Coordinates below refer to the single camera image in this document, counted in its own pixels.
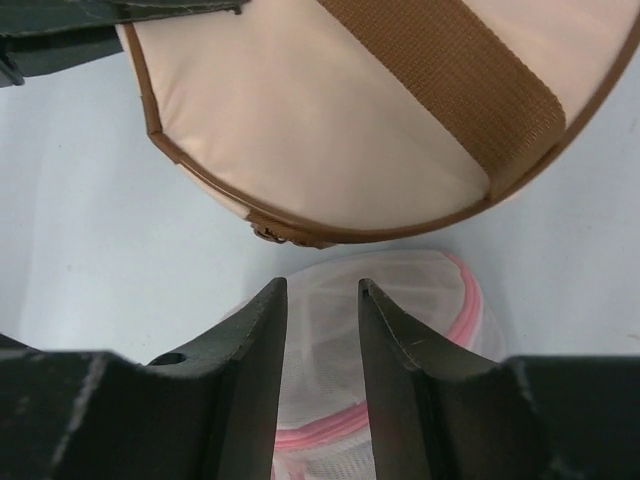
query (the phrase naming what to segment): hole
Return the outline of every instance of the hole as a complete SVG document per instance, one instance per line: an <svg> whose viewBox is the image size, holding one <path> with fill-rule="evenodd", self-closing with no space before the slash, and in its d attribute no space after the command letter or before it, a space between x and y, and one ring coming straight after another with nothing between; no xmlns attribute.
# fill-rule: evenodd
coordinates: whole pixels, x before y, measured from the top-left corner
<svg viewBox="0 0 640 480"><path fill-rule="evenodd" d="M149 365L154 367L159 367L161 365L177 365L178 363L184 362L186 359L187 356L182 353L165 353L164 355L160 355Z"/></svg>

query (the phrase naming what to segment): beige fabric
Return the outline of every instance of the beige fabric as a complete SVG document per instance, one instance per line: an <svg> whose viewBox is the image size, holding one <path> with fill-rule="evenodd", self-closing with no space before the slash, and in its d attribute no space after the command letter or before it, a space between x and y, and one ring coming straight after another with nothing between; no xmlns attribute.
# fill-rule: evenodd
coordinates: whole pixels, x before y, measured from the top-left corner
<svg viewBox="0 0 640 480"><path fill-rule="evenodd" d="M396 228L482 199L462 146L314 0L136 25L164 133L218 178L335 227Z"/></svg>
<svg viewBox="0 0 640 480"><path fill-rule="evenodd" d="M131 60L131 51L129 49L129 44L124 40L125 35L124 35L123 27L118 25L116 26L116 29L118 30L118 36L122 39L122 42L121 42L122 47L126 52L127 56L129 57L129 59ZM178 168L182 170L182 172L186 174L193 182L195 182L196 185L198 185L202 190L208 193L214 200L220 203L224 208L231 211L232 213L234 213L235 215L237 215L242 219L246 219L249 216L250 212L247 207L245 207L244 205L240 205L239 203L236 203L233 200L225 197L223 194L209 188L207 185L205 185L202 182L202 180L200 180L199 178L196 178L195 175L193 175L189 170L184 168L182 165L178 165Z"/></svg>
<svg viewBox="0 0 640 480"><path fill-rule="evenodd" d="M463 0L317 1L487 172L490 199L563 137L558 98Z"/></svg>
<svg viewBox="0 0 640 480"><path fill-rule="evenodd" d="M575 120L608 72L640 0L465 0Z"/></svg>

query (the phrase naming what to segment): pink trim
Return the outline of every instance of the pink trim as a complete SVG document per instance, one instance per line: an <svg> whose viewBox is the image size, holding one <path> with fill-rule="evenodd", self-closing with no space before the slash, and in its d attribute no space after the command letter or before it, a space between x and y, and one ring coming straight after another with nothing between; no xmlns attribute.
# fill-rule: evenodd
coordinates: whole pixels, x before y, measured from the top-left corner
<svg viewBox="0 0 640 480"><path fill-rule="evenodd" d="M443 255L458 266L465 287L462 309L447 332L447 338L461 347L467 347L478 326L480 308L482 308L480 286L471 271L460 259L450 253L443 253Z"/></svg>
<svg viewBox="0 0 640 480"><path fill-rule="evenodd" d="M333 442L369 425L367 402L291 430L276 432L275 450L297 450Z"/></svg>

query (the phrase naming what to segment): black plastic object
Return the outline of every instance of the black plastic object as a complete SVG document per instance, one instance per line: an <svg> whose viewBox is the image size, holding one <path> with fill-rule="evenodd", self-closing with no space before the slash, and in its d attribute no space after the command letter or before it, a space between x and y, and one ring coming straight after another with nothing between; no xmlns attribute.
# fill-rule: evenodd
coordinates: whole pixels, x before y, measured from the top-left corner
<svg viewBox="0 0 640 480"><path fill-rule="evenodd" d="M377 480L640 478L640 359L495 365L360 284Z"/></svg>
<svg viewBox="0 0 640 480"><path fill-rule="evenodd" d="M0 351L2 480L268 480L286 282L150 366Z"/></svg>
<svg viewBox="0 0 640 480"><path fill-rule="evenodd" d="M28 347L27 345L25 345L24 343L20 343L17 340L14 340L13 338L9 338L5 335L2 335L0 333L0 352L2 350L34 350L31 347Z"/></svg>
<svg viewBox="0 0 640 480"><path fill-rule="evenodd" d="M122 51L116 24L240 13L249 0L1 0L0 87Z"/></svg>

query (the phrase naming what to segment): brown piping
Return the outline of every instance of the brown piping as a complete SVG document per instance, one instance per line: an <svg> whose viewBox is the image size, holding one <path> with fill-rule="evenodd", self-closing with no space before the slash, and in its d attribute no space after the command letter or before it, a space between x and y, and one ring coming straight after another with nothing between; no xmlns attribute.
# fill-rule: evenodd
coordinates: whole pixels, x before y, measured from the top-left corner
<svg viewBox="0 0 640 480"><path fill-rule="evenodd" d="M253 199L244 192L240 192L230 185L225 184L194 162L193 159L189 158L188 155L186 155L180 148L174 145L173 142L171 142L171 140L169 140L169 138L162 132L160 114L157 103L155 102L155 96L153 94L151 81L149 79L138 35L132 24L125 25L125 31L131 48L131 56L135 66L136 75L138 76L140 89L142 91L147 131L154 144L156 144L160 150L162 150L174 162L180 163L190 170L209 187L226 195L237 203L248 207L252 212L254 212L254 214L269 218L272 221L285 225L294 231L305 232L321 241L349 244L394 240L439 230L485 211L489 207L507 199L527 185L531 180L542 173L580 134L582 129L587 123L589 123L593 115L596 113L602 102L604 102L607 95L611 92L618 79L622 76L622 73L638 48L638 44L640 44L640 12L636 17L629 36L620 49L616 60L613 62L611 68L591 99L576 117L576 120L569 125L562 140L552 147L531 170L516 182L515 185L495 199L480 200L476 204L459 212L447 215L446 217L417 225L382 230L351 230L346 228L337 228L284 212L259 200Z"/></svg>

